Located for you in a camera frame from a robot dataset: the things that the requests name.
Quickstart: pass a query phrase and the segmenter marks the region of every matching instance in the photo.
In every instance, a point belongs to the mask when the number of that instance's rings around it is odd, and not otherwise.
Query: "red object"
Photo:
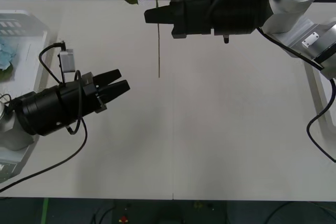
[[[121,217],[120,222],[121,223],[127,223],[128,222],[127,217],[125,215],[123,217]]]

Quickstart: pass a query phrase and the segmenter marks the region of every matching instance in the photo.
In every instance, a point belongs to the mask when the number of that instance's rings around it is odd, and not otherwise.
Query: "light blue flower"
[[[6,70],[14,59],[15,51],[5,40],[0,38],[0,69]]]

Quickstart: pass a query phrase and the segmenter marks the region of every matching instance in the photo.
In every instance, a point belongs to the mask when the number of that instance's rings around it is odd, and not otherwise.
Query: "table surface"
[[[0,6],[47,24],[75,50],[82,73],[118,68],[131,86],[106,111],[85,117],[88,143],[74,159],[3,197],[336,200],[336,167],[306,134],[317,110],[305,67],[257,32],[226,45],[215,36],[174,40],[172,26],[161,25],[159,79],[156,25],[143,18],[152,1]],[[307,15],[323,22],[335,11],[314,4]],[[59,72],[56,57],[52,69]],[[312,134],[336,155],[318,123]],[[1,186],[65,159],[83,138],[83,130],[41,137],[22,173]]]

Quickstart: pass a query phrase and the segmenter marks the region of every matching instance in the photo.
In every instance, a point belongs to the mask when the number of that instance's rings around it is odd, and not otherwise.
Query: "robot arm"
[[[53,47],[61,47],[62,82],[41,60],[42,54]],[[0,102],[0,183],[21,172],[39,135],[46,136],[62,128],[75,134],[83,116],[106,110],[106,103],[130,89],[126,80],[113,83],[121,78],[118,69],[97,76],[91,72],[81,76],[76,71],[75,80],[65,82],[64,73],[75,71],[73,51],[66,50],[63,42],[47,49],[40,54],[40,60],[59,85],[40,93],[25,94],[8,104]],[[77,127],[73,131],[69,125],[76,120]]]
[[[321,66],[329,80],[336,77],[336,19],[315,24],[304,16],[314,0],[172,0],[147,10],[147,23],[174,24],[174,38],[192,34],[250,34],[256,28]]]

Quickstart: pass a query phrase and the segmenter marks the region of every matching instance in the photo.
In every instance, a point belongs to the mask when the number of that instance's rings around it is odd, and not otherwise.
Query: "flower stem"
[[[158,8],[159,7],[159,0],[155,0],[155,3],[156,3],[156,7]],[[157,24],[157,43],[158,43],[158,53],[157,53],[157,56],[158,56],[158,62],[159,62],[159,78],[161,76],[161,57],[160,57],[160,24],[158,23]]]

